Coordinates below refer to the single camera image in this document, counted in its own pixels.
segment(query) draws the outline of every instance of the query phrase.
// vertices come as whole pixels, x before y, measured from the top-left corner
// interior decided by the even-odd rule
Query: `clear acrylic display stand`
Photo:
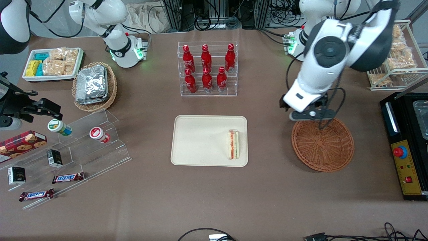
[[[23,158],[15,158],[5,163],[7,166],[0,168],[2,176],[7,176],[7,169],[11,166],[25,168],[26,182],[22,185],[10,185],[10,191],[16,193],[16,201],[22,192],[38,192],[54,189],[53,199],[61,194],[78,187],[87,181],[109,171],[119,165],[131,160],[125,144],[119,140],[113,123],[118,119],[107,110],[87,115],[69,126],[73,129],[71,135],[58,135],[59,140],[48,140],[48,146],[38,148],[29,153],[31,155]],[[89,136],[93,127],[101,127],[105,133],[110,135],[108,143],[100,143]],[[51,167],[48,164],[46,152],[49,149],[61,153],[62,164],[60,168]],[[66,175],[84,172],[85,179],[82,181],[70,181],[52,184],[54,175]],[[35,199],[23,202],[23,209],[35,208],[47,201],[49,198]]]
[[[225,64],[225,55],[227,53],[227,45],[232,43],[235,45],[235,70],[233,72],[227,72],[227,91],[219,92],[217,88],[217,74],[218,68],[224,66]],[[202,84],[202,45],[207,44],[208,50],[212,56],[212,84],[213,91],[207,93],[204,91],[204,86]],[[197,91],[196,93],[191,93],[187,87],[186,82],[184,81],[185,66],[183,62],[183,46],[188,45],[190,53],[193,55],[195,62],[196,71],[193,73],[196,81]],[[202,97],[202,96],[237,96],[238,95],[238,42],[237,41],[221,41],[221,42],[178,42],[177,49],[178,56],[178,77],[180,78],[180,93],[181,96],[185,97]]]

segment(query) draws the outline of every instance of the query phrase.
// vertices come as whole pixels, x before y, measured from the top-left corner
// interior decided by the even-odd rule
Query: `white tray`
[[[227,132],[239,131],[240,156],[229,160]],[[174,122],[171,162],[179,166],[234,166],[248,163],[247,119],[243,116],[179,115]]]
[[[34,60],[34,55],[38,53],[47,53],[54,48],[46,48],[46,49],[35,49],[30,52],[30,56],[28,57],[27,63],[24,68],[24,72],[22,73],[22,78],[25,79],[28,82],[47,82],[47,81],[66,81],[66,80],[73,80],[77,72],[80,68],[80,63],[82,62],[83,58],[83,50],[81,48],[69,48],[69,49],[77,49],[79,52],[77,53],[77,59],[76,63],[74,64],[74,70],[71,75],[47,75],[47,76],[25,76],[25,72],[28,68],[28,64],[30,63],[30,60]]]

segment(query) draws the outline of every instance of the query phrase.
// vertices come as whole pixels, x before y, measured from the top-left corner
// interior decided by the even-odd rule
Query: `wicker basket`
[[[297,157],[310,168],[320,172],[343,169],[354,155],[354,140],[347,127],[334,118],[322,130],[318,121],[298,121],[291,133]]]
[[[95,62],[95,63],[90,63],[88,65],[83,66],[82,69],[92,68],[98,64],[104,66],[107,69],[108,93],[110,97],[106,102],[94,103],[89,105],[81,105],[76,101],[74,101],[74,105],[83,111],[96,112],[101,109],[107,109],[113,104],[114,99],[116,98],[116,94],[117,94],[116,76],[114,75],[113,70],[110,68],[110,66],[108,66],[106,63],[103,63],[103,62],[101,63]],[[74,77],[73,88],[71,90],[71,94],[73,95],[74,99],[76,99],[76,83],[77,83],[77,75]]]

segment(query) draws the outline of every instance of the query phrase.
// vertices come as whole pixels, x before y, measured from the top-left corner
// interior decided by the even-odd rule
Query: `coca-cola bottle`
[[[224,67],[218,68],[218,75],[217,75],[217,87],[219,92],[225,92],[226,91],[226,80],[227,76],[224,73]]]
[[[209,93],[213,91],[213,78],[211,77],[207,67],[203,68],[202,70],[204,72],[204,74],[202,75],[202,84],[204,85],[204,91]]]
[[[190,93],[196,93],[197,89],[196,89],[195,77],[193,77],[190,69],[186,69],[184,73],[186,74],[184,81],[186,82],[186,86],[188,90],[190,91]]]
[[[192,73],[195,72],[195,62],[193,61],[193,55],[189,51],[188,45],[183,45],[183,62],[186,69],[190,69]]]
[[[227,53],[226,53],[226,64],[225,69],[227,72],[233,72],[235,70],[235,46],[231,43],[227,46]]]
[[[201,60],[202,60],[202,68],[207,68],[208,72],[211,73],[211,54],[208,51],[208,45],[204,44],[202,45],[202,55],[201,55]]]

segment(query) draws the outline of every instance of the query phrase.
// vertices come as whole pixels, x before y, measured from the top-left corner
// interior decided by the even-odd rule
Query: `red emergency stop button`
[[[392,153],[394,154],[394,156],[396,156],[400,159],[404,159],[407,157],[407,149],[404,146],[399,146],[399,147],[394,148]]]

